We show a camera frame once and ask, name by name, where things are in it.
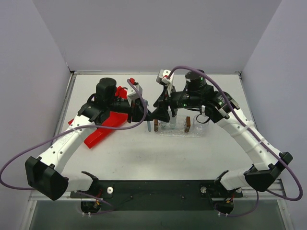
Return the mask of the toothpaste tube green cap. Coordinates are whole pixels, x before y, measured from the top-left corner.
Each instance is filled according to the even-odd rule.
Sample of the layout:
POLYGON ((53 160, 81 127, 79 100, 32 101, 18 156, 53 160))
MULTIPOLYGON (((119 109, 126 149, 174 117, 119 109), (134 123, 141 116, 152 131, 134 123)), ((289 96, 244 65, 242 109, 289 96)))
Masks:
POLYGON ((177 124, 177 116, 170 116, 170 121, 169 121, 170 127, 175 128, 177 124))

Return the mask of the clear tray brown handles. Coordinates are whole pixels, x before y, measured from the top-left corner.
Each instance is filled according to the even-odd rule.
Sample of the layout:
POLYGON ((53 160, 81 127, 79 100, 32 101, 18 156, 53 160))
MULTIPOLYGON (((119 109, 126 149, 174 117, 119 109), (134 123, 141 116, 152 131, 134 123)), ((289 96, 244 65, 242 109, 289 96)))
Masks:
POLYGON ((194 116, 177 115, 177 124, 175 128, 171 128, 167 122, 154 120, 154 131, 160 136, 166 137, 188 137, 188 138, 199 138, 205 135, 206 130, 202 133, 193 131, 194 116))

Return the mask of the clear plastic cup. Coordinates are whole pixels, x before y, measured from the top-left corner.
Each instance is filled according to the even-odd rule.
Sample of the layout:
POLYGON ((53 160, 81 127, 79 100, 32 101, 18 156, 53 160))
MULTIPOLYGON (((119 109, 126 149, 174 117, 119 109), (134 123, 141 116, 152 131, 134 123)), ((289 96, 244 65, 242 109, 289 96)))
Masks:
POLYGON ((209 125, 210 118, 207 116, 203 116, 198 114, 193 118, 192 129, 195 132, 202 133, 206 130, 209 125))

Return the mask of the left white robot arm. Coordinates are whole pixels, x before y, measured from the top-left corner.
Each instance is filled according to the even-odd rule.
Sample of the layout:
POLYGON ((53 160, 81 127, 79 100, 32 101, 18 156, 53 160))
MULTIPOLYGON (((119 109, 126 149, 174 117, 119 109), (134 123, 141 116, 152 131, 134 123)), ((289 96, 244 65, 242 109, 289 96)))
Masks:
POLYGON ((87 197, 98 193, 98 178, 82 171, 77 175, 62 175, 62 172, 79 146, 110 117, 112 112, 127 114, 128 122, 135 125, 150 119, 150 112, 142 97, 138 82, 127 80, 126 98, 123 90, 117 89, 113 78, 102 78, 96 85, 95 93, 82 105, 70 126, 57 140, 38 157, 29 157, 25 162, 28 184, 51 200, 59 199, 65 192, 82 191, 87 197))

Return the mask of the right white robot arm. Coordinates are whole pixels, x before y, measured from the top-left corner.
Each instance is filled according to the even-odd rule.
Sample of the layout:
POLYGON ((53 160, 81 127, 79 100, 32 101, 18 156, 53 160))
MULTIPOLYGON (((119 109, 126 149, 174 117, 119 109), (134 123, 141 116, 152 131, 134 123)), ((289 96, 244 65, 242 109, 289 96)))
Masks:
POLYGON ((178 109, 196 109, 223 128, 252 160, 249 169, 225 171, 216 182, 228 191, 244 186, 259 192, 267 191, 285 165, 292 161, 292 155, 269 146, 238 103, 228 93, 214 90, 202 75, 188 72, 185 88, 180 92, 176 91, 173 79, 169 70, 162 69, 158 73, 156 81, 163 86, 163 91, 153 104, 153 119, 169 123, 176 117, 178 109))

